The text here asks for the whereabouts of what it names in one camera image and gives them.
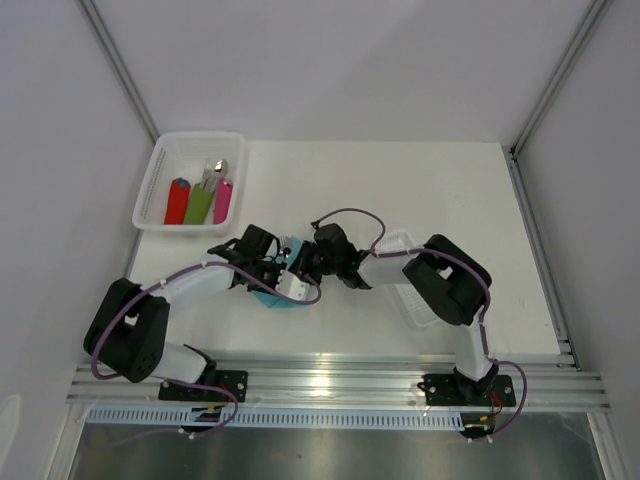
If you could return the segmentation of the teal paper napkin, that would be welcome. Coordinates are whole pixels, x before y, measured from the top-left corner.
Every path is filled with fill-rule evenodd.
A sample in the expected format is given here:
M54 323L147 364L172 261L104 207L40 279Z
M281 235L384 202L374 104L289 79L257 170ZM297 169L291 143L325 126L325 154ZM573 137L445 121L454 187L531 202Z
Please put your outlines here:
M288 257L282 257L277 253L271 253L266 256L267 260L273 261L276 264L284 264L287 267L291 267L294 261L297 259L301 247L302 241L296 237L291 237L294 242L294 247L292 253ZM253 291L254 297L267 308L271 309L292 309L298 308L298 305L285 301L279 297L273 296L269 293L261 292L261 291Z

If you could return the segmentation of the ornate silver fork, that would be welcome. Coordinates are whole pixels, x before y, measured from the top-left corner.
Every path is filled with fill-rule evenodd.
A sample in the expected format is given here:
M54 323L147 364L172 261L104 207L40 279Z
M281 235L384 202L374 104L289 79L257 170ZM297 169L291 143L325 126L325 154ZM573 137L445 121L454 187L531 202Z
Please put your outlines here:
M288 257L294 247L293 239L289 236L281 236L278 240L278 251L282 257Z

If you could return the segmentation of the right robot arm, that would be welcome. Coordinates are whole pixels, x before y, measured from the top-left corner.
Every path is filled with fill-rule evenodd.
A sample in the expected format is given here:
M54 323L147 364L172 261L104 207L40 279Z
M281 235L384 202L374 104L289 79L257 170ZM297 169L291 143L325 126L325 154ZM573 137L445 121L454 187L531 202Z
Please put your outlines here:
M484 328L492 279L481 265L441 234L403 250L358 250L339 225L313 227L314 237L302 243L292 273L316 282L333 275L355 290L413 287L438 319L457 329L455 396L471 405L491 394L499 368L489 358Z

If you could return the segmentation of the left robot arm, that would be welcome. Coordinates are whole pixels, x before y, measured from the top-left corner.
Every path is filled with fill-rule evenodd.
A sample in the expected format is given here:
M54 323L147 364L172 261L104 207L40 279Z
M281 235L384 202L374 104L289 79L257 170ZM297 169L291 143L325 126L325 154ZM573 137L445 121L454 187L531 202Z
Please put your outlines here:
M276 289L284 268L277 260L289 251L281 239L250 225L241 237L210 248L198 262L150 286L127 278L114 281L84 338L93 376L131 383L156 378L182 400L230 399L217 384L213 359L166 340L169 321L198 301L238 285Z

